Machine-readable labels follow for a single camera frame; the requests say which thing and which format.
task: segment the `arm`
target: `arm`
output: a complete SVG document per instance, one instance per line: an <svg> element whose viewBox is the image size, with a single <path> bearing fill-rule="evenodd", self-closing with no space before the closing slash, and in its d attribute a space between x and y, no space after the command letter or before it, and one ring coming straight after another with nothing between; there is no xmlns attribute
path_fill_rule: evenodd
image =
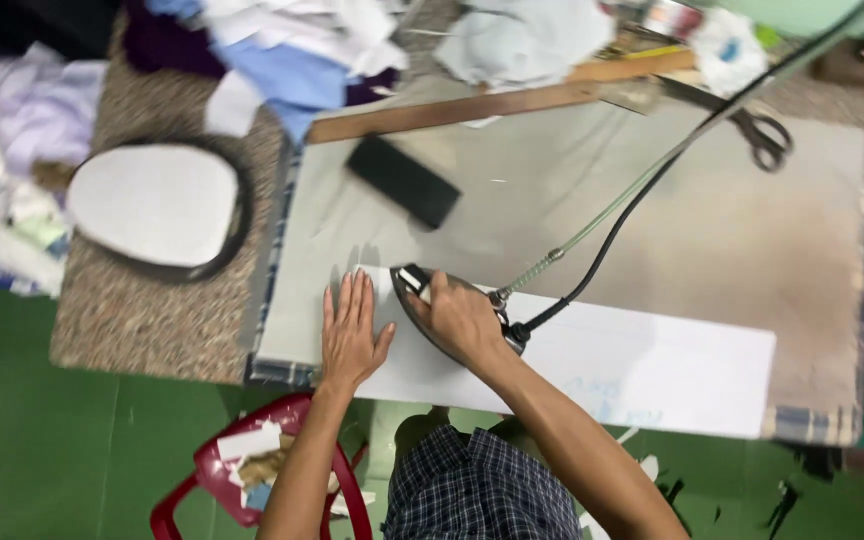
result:
<svg viewBox="0 0 864 540"><path fill-rule="evenodd" d="M256 540L317 538L339 427L355 389L385 362L395 325L373 337L372 280L361 270L342 278L339 309L330 288L322 301L321 383L259 521Z"/></svg>
<svg viewBox="0 0 864 540"><path fill-rule="evenodd" d="M572 399L505 343L489 300L432 278L432 304L409 299L465 366L522 422L552 472L612 538L688 538L636 460Z"/></svg>

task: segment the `blue checkered shirt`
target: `blue checkered shirt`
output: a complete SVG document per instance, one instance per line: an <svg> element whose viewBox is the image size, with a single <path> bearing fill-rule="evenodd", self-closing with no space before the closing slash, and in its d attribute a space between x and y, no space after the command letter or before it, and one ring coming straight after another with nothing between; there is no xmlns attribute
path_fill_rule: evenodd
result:
<svg viewBox="0 0 864 540"><path fill-rule="evenodd" d="M385 540L581 540L566 487L542 463L484 429L466 446L442 425L391 475Z"/></svg>

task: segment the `hand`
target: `hand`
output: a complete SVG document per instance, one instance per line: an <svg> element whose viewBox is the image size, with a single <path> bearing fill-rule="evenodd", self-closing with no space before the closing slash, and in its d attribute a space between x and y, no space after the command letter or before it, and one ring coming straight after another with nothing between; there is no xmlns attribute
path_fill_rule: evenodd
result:
<svg viewBox="0 0 864 540"><path fill-rule="evenodd" d="M451 285L441 270L432 275L430 287L431 305L414 294L408 297L422 322L479 377L494 369L494 360L512 349L502 337L502 326L489 298L479 291Z"/></svg>
<svg viewBox="0 0 864 540"><path fill-rule="evenodd" d="M332 288L325 288L322 300L321 383L320 386L349 390L349 396L376 372L389 354L396 324L382 328L373 336L375 293L372 278L361 268L342 277L339 310L332 303Z"/></svg>

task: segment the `black power cord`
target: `black power cord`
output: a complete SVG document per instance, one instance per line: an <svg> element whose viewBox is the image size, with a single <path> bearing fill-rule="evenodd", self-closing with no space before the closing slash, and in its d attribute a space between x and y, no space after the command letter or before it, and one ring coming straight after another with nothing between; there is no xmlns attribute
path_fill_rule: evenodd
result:
<svg viewBox="0 0 864 540"><path fill-rule="evenodd" d="M733 104L738 102L738 100L745 98L745 96L750 92L755 92L760 87L765 86L766 84L768 84L768 82L771 82L771 80L774 79L777 74L786 71L787 68L797 63L806 55L811 55L820 47L826 46L828 42L834 40L838 35L843 34L844 30L862 15L864 15L864 1L861 2L858 6L856 6L845 17L839 20L839 22L836 23L835 26L826 30L824 33L811 40L809 43L806 43L802 47L799 47L796 52L788 55L783 61L779 62L771 69L766 71L758 79L753 80L747 86L742 88L737 94L732 96L731 99L727 100L717 110L715 110L712 114L706 117L702 121L702 124L700 124L699 127L696 128L696 130L702 128L703 126L711 122L719 114L725 112ZM622 224L625 223L625 220L629 218L629 215L631 215L632 212L639 205L639 203L642 202L642 199L644 199L645 196L648 195L649 191L655 187L659 180L666 175L666 172L673 165L675 165L679 157L688 149L689 147L681 149L672 158L666 161L666 163L661 166L660 169L655 171L654 176L650 178L644 186L642 186L642 190L639 190L639 192L635 195L631 202L629 202L629 205L626 206L626 208L618 216L615 224L612 225L612 228L608 231L608 235L606 236L605 241L602 243L602 247L599 248L598 254L595 255L595 260L592 262L592 265L588 268L588 271L585 272L585 276L582 277L582 280L579 282L579 284L574 289L572 289L572 292L558 299L558 301L550 305L542 313L535 315L532 320L526 323L515 323L514 325L512 325L510 327L510 332L514 337L520 339L523 342L528 341L532 332L534 332L536 328L546 323L546 321L551 319L558 312L561 312L566 306L568 306L580 294L582 294L582 291L586 289L586 286L589 285L589 282L593 280L593 276L595 276L595 273L598 271L599 266L602 265L602 261L605 260L606 253L609 251L609 248L612 246L613 241L616 239L619 229L622 228Z"/></svg>

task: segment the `red plastic chair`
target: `red plastic chair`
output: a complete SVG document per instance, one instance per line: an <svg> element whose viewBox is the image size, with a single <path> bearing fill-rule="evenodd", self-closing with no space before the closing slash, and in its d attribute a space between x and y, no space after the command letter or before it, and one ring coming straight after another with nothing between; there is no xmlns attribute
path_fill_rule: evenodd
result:
<svg viewBox="0 0 864 540"><path fill-rule="evenodd" d="M196 486L201 486L209 492L222 508L232 516L239 525L245 528L258 525L262 512L252 508L243 508L241 504L240 488L229 481L229 472L234 464L233 461L223 462L219 458L219 445L217 441L221 437L234 436L258 430L264 421L279 423L282 433L296 436L306 422L306 414L312 405L310 394L291 394L276 399L271 403L252 412L245 418L233 422L228 427L219 431L214 437L205 442L195 452L194 460L196 472L192 472L165 498L162 498L153 510L151 510L150 524L151 533L155 540L182 540L179 529L176 527L173 514L179 502L186 497ZM355 540L372 540L372 526L369 523L369 513L366 510L365 500L362 499L362 490L355 479L355 467L365 456L369 448L364 443L355 452L352 462L346 458L342 447L336 443L335 455L332 456L332 471L339 481L339 491L345 497L348 506L349 518L352 521L352 531ZM329 533L330 509L335 502L337 494L325 497L325 509L322 510L321 525L319 527L320 540L331 540Z"/></svg>

